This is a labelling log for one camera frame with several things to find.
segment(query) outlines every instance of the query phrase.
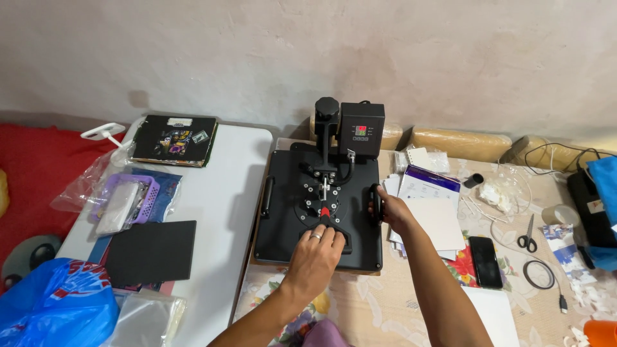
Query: roll of tape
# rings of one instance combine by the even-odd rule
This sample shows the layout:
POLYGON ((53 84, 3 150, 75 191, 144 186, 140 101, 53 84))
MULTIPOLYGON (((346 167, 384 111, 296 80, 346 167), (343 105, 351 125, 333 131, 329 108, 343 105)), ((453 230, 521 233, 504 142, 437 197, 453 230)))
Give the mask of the roll of tape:
POLYGON ((547 207, 542 210, 542 220, 546 225, 572 224, 578 227, 581 224, 581 217, 578 215, 578 212, 564 204, 547 207))

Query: scissors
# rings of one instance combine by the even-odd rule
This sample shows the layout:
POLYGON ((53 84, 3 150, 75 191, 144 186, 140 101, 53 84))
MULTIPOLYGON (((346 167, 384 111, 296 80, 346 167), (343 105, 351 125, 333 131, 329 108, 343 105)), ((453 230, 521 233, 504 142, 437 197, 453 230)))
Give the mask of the scissors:
POLYGON ((529 227, 527 228, 527 235, 519 236, 516 239, 516 243, 520 248, 527 248, 530 253, 534 253, 538 250, 538 245, 533 238, 531 238, 531 232, 534 230, 534 215, 531 215, 529 220, 529 227))

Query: white folding table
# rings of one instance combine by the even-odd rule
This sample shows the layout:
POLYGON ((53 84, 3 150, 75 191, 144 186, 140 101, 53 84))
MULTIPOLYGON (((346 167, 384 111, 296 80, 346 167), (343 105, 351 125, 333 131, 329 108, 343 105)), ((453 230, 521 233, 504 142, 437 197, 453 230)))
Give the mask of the white folding table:
MULTIPOLYGON (((207 167, 165 166, 183 176, 175 212, 165 221, 197 221, 191 278, 172 289, 188 307, 174 346, 204 347, 231 321, 271 143, 267 130, 219 125, 207 167)), ((82 210, 57 257, 88 260, 96 242, 90 209, 82 210)))

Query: black phone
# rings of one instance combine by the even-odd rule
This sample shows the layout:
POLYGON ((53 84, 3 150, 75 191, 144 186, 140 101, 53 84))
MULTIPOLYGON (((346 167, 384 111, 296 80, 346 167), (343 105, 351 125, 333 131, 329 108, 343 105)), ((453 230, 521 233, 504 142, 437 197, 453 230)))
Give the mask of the black phone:
POLYGON ((493 240, 488 237, 471 236, 469 246, 478 285, 492 289, 503 288, 493 240))

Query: adjustment knob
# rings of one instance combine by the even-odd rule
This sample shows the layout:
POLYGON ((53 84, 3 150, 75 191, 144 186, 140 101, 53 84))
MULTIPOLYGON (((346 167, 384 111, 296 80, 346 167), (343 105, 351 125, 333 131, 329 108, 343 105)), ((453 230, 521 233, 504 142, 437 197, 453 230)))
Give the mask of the adjustment knob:
POLYGON ((315 118, 329 120, 339 114, 339 102, 331 96, 326 96, 315 103, 315 118))

